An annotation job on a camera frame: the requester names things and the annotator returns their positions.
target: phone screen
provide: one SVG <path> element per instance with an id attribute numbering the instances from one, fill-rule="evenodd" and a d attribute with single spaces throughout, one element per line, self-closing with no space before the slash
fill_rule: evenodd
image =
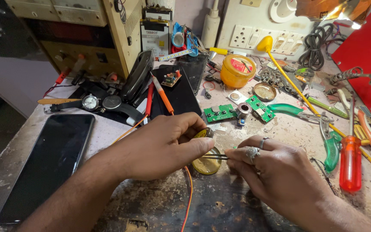
<path id="1" fill-rule="evenodd" d="M 75 172 L 94 122 L 91 114 L 47 119 L 0 212 L 0 224 L 24 221 Z"/>

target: power supply board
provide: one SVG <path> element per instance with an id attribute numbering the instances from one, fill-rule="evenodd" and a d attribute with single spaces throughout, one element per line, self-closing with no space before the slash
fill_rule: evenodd
<path id="1" fill-rule="evenodd" d="M 264 123 L 267 123 L 275 117 L 273 111 L 271 111 L 264 103 L 262 103 L 256 96 L 253 96 L 246 100 L 248 104 L 253 108 L 253 114 L 260 118 Z"/>
<path id="2" fill-rule="evenodd" d="M 234 108 L 231 104 L 205 108 L 204 114 L 206 115 L 207 121 L 209 123 L 213 121 L 237 117 L 237 113 L 234 111 Z"/>

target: red screwdriver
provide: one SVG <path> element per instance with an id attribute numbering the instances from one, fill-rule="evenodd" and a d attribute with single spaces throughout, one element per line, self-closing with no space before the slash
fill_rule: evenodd
<path id="1" fill-rule="evenodd" d="M 350 101 L 350 132 L 341 140 L 339 184 L 346 192 L 357 192 L 362 187 L 362 153 L 360 139 L 353 136 L 354 95 Z"/>

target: tweezers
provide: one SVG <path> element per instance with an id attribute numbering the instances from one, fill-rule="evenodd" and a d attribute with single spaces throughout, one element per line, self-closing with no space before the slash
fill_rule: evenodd
<path id="1" fill-rule="evenodd" d="M 203 155 L 202 158 L 206 159 L 228 159 L 226 155 L 216 154 L 216 155 Z"/>

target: orange container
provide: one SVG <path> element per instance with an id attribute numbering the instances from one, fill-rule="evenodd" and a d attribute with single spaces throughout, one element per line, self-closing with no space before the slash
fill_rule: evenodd
<path id="1" fill-rule="evenodd" d="M 221 80 L 227 86 L 241 88 L 255 75 L 255 65 L 252 60 L 241 55 L 228 55 L 223 60 Z"/>

